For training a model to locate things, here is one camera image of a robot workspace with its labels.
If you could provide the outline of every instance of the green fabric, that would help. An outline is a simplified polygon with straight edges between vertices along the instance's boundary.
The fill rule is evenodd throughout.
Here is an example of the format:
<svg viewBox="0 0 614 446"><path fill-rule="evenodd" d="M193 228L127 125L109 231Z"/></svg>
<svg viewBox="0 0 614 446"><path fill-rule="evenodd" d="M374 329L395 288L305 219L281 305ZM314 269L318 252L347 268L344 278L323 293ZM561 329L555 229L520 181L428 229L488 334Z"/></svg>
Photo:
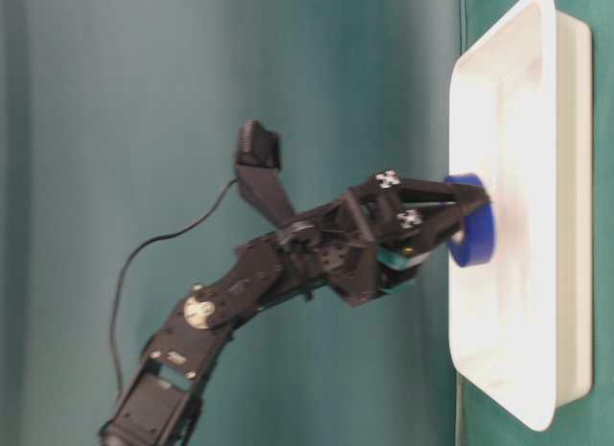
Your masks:
<svg viewBox="0 0 614 446"><path fill-rule="evenodd" d="M2 444L97 444L114 394L106 328L120 264L211 203L247 118L284 134L297 209L381 169L442 178L458 8L2 0ZM233 190L203 227L136 260L119 326L127 374L190 284L219 278L232 248L268 229ZM322 290L240 330L194 444L453 444L446 257L365 307Z"/></svg>
<svg viewBox="0 0 614 446"><path fill-rule="evenodd" d="M466 0L471 45L517 0ZM588 396L559 409L545 433L535 433L471 384L464 385L464 444L469 446L605 446L614 443L614 0L555 0L556 7L586 22L593 32L594 70L594 386Z"/></svg>

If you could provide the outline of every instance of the teal curtain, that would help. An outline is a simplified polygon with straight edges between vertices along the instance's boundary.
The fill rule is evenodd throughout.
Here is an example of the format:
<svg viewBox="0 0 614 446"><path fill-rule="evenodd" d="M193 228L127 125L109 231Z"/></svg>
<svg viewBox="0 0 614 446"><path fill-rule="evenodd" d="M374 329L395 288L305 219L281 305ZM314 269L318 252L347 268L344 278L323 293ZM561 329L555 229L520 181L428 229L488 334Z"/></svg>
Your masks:
<svg viewBox="0 0 614 446"><path fill-rule="evenodd" d="M382 169L445 175L459 0L1 0L0 13L2 444L97 444L121 262L211 203L247 118L283 134L297 209ZM268 229L232 192L137 259L128 374L177 298ZM446 256L365 307L324 289L241 329L194 444L453 444Z"/></svg>
<svg viewBox="0 0 614 446"><path fill-rule="evenodd" d="M471 45L517 0L460 0L462 27ZM557 411L545 433L532 432L471 384L464 385L464 444L470 446L604 446L614 443L614 0L555 0L556 7L586 22L593 33L593 210L594 210L594 386L589 395Z"/></svg>

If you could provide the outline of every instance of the cable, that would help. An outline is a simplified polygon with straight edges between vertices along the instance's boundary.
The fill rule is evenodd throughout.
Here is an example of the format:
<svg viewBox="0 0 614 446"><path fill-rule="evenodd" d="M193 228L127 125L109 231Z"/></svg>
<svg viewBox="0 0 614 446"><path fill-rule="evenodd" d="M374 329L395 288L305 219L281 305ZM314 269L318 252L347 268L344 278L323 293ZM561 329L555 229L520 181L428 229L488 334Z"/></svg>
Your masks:
<svg viewBox="0 0 614 446"><path fill-rule="evenodd" d="M122 393L124 392L124 376L122 375L122 365L121 365L120 358L119 358L119 352L117 350L117 340L115 339L115 334L116 334L115 328L117 326L117 315L119 312L119 304L122 298L122 288L124 287L124 280L126 279L126 272L128 270L128 267L130 266L130 263L136 257L136 255L139 252L141 252L141 250L143 250L146 246L149 246L155 242L161 242L164 240L170 240L172 238L176 238L179 235L183 235L185 232L189 232L190 230L192 230L193 228L201 224L205 219L211 216L216 209L218 209L218 206L224 199L226 192L228 191L230 187L232 187L232 184L234 184L236 181L237 179L231 179L220 191L215 201L213 202L213 205L207 211L205 211L200 217L198 217L196 220L192 221L191 223L183 227L181 230L178 230L177 232L167 233L166 235L158 235L156 237L150 238L149 240L145 240L143 243L137 246L130 253L128 258L126 259L126 262L124 262L124 265L122 266L122 269L119 272L119 276L117 277L117 284L115 286L115 296L113 298L113 306L111 310L111 320L110 320L110 324L108 327L108 345L110 347L111 357L113 359L113 368L115 369L115 377L117 379L117 399L119 399L122 396Z"/></svg>

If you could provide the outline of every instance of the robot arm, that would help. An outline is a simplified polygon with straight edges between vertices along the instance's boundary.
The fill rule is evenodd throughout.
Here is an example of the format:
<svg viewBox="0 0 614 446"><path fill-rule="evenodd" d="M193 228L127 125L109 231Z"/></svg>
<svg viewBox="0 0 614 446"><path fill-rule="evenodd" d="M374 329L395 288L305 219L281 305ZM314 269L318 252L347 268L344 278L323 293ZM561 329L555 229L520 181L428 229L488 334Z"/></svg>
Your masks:
<svg viewBox="0 0 614 446"><path fill-rule="evenodd" d="M241 195L277 228L239 246L219 281L195 284L146 345L140 366L100 431L106 446L187 444L201 395L233 332L262 311L330 286L350 306L413 278L431 251L489 203L483 188L371 176L337 200L295 213L278 180L278 136L258 122L240 131ZM166 366L189 383L160 375Z"/></svg>

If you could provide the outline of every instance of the black cable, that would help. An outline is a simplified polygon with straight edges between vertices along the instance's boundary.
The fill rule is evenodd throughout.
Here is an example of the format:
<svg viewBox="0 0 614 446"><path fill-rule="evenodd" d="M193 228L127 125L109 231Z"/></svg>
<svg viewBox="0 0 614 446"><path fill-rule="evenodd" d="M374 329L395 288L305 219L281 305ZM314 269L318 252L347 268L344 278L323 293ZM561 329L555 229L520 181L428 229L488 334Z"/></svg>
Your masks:
<svg viewBox="0 0 614 446"><path fill-rule="evenodd" d="M115 297L113 298L113 306L111 311L111 321L108 328L108 344L111 351L111 357L113 359L113 368L115 369L115 377L117 378L117 399L122 396L124 392L124 376L122 375L122 365L119 359L119 352L117 351L117 340L115 339L115 328L117 326L117 315L119 312L119 304L122 297L122 288L124 286L124 280L126 279L126 271L130 266L132 260L136 257L136 255L146 246L151 245L155 242L161 242L163 240L170 240L172 238L178 237L179 235L183 235L185 232L188 232L202 223L205 219L207 219L213 212L218 209L218 206L224 199L226 192L232 184L234 184L237 179L230 180L224 188L220 191L217 198L213 202L211 208L209 208L204 214L202 214L198 219L194 220L190 224L183 227L181 230L173 233L167 233L166 235L158 235L156 237L152 237L149 240L144 241L139 246L137 246L128 256L126 262L122 266L122 269L119 272L119 276L117 277L117 284L115 286Z"/></svg>

